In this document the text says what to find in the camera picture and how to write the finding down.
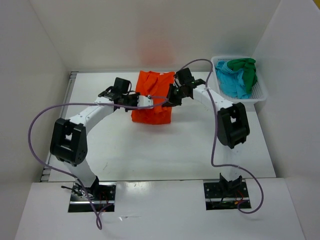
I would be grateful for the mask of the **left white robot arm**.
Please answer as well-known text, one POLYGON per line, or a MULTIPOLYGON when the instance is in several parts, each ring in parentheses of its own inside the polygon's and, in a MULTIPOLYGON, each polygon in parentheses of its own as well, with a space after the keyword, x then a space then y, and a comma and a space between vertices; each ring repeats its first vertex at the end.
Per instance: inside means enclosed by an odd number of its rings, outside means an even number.
POLYGON ((120 106, 125 111, 140 107, 143 99, 139 92, 129 90, 131 82, 117 77, 114 85, 108 87, 80 113, 54 123, 50 153, 67 167, 75 176, 78 192, 88 200, 96 199, 101 191, 100 181, 91 170, 86 157, 88 154, 88 133, 105 117, 114 113, 120 106))

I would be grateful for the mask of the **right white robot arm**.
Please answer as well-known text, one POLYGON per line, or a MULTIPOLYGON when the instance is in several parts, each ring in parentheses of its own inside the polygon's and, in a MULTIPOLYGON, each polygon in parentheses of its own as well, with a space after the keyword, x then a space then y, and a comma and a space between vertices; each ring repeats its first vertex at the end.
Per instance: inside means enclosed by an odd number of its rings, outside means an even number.
POLYGON ((174 82, 169 85, 167 99, 164 107, 176 107, 182 104, 182 99, 191 98, 206 108, 212 110, 214 116, 214 137, 211 151, 211 165, 214 168, 233 167, 231 163, 215 164, 215 150, 220 143, 229 153, 235 153, 235 147, 243 144, 250 134, 247 112, 241 102, 233 103, 213 89, 208 82, 195 79, 188 67, 180 69, 174 75, 174 82))

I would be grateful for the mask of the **green t-shirt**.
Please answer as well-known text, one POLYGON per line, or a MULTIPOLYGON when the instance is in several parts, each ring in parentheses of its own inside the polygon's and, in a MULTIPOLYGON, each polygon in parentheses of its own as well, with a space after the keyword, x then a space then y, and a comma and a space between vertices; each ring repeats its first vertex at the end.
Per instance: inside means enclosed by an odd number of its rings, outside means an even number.
POLYGON ((252 89, 258 81, 255 63, 256 60, 250 57, 233 59, 227 62, 227 67, 233 72, 242 70, 242 80, 247 94, 252 93, 252 89))

